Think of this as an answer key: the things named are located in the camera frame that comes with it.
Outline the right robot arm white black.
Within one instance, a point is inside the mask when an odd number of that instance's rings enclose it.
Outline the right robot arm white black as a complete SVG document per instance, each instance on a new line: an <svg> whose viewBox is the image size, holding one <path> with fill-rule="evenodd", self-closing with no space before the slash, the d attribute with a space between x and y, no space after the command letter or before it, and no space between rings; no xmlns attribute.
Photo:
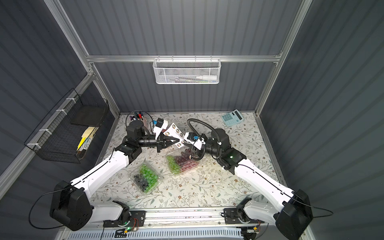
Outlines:
<svg viewBox="0 0 384 240"><path fill-rule="evenodd" d="M259 220L272 224L289 240L302 236L314 218L304 191L295 192L261 171L245 154L231 146L223 129L215 129L210 137L186 133L184 140L199 153L211 155L224 170L250 184L268 200L262 204L246 197L237 206L236 216L240 222Z"/></svg>

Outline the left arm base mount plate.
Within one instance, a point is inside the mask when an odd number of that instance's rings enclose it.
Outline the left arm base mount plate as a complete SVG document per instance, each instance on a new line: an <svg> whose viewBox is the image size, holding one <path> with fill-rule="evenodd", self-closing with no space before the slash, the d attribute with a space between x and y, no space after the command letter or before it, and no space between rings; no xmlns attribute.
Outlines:
<svg viewBox="0 0 384 240"><path fill-rule="evenodd" d="M114 221L106 220L103 222L104 228L133 228L143 227L146 219L146 211L125 211Z"/></svg>

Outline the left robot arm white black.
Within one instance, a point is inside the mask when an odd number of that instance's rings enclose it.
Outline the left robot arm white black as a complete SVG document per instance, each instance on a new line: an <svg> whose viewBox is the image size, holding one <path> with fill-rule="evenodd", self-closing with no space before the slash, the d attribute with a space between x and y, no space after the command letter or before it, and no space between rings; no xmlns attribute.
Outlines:
<svg viewBox="0 0 384 240"><path fill-rule="evenodd" d="M96 190L121 169L131 164L143 147L156 148L158 152L180 139L165 134L168 122L158 119L153 134L142 121L132 121L126 127L126 136L108 159L67 183L58 183L53 191L50 217L72 231L88 223L112 222L117 227L126 227L131 222L130 208L119 201L91 205L90 199Z"/></svg>

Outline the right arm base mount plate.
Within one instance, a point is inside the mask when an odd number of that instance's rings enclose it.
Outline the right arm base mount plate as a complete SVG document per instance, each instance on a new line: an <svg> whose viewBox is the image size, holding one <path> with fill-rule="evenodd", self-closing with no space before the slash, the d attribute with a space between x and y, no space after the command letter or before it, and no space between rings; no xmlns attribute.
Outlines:
<svg viewBox="0 0 384 240"><path fill-rule="evenodd" d="M261 222L258 220L252 220L245 215L244 212L237 208L224 208L221 212L221 216L225 219L225 223L228 225L235 224L255 224L258 225Z"/></svg>

